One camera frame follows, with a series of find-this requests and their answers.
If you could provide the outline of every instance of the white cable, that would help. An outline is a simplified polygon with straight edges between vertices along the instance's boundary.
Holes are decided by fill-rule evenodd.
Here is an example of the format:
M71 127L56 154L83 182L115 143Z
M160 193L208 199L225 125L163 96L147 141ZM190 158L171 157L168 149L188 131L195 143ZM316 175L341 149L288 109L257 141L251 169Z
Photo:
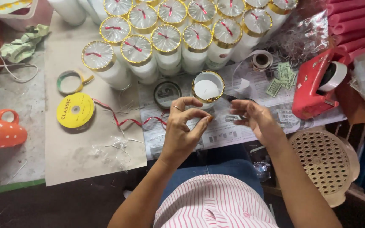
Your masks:
M10 73L10 75L12 75L19 83L25 83L25 82L28 82L28 81L32 80L34 77L36 77L37 72L39 71L39 68L34 64L17 63L17 64L12 64L12 65L7 65L7 64L5 64L5 61L4 61L4 59L1 55L0 55L0 58L3 61L3 65L0 65L0 67L4 66L5 69L7 69L8 73ZM16 77L15 75L13 75L13 73L8 69L8 67L10 67L10 66L18 66L18 65L25 65L25 66L31 66L31 67L34 66L34 67L36 67L36 73L33 76L31 76L29 79L22 80L22 79Z

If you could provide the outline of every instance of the orange mug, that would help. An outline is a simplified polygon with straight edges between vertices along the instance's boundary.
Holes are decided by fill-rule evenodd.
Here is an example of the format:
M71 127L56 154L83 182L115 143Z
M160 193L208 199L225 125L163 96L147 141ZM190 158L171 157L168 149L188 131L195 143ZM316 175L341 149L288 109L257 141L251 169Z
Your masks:
M13 114L12 122L2 120L3 114L8 111ZM28 132L18 123L19 116L17 112L12 109L0 110L0 148L13 147L26 141Z

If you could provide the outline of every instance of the crumpled paper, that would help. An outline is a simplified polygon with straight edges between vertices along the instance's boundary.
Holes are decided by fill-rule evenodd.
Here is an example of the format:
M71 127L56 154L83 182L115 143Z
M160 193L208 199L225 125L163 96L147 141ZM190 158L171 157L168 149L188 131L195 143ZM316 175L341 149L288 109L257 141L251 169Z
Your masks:
M49 33L49 26L38 24L36 27L28 26L21 39L4 44L1 56L11 63L19 63L34 54L36 45Z

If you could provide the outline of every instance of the fingernail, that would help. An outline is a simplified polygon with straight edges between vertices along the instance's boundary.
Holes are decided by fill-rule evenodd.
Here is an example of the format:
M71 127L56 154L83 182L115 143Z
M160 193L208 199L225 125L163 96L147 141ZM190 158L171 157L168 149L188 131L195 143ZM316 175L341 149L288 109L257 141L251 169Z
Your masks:
M208 121L208 122L212 122L212 120L213 120L213 116L210 116L210 117L208 117L207 119L206 119L206 121Z

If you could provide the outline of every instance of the pink striped shirt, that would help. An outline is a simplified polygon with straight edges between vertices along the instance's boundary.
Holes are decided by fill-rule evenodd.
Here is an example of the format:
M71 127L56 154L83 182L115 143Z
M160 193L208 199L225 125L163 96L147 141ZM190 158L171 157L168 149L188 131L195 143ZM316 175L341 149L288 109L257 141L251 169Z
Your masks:
M156 211L154 228L277 228L260 195L228 175L208 174L178 186Z

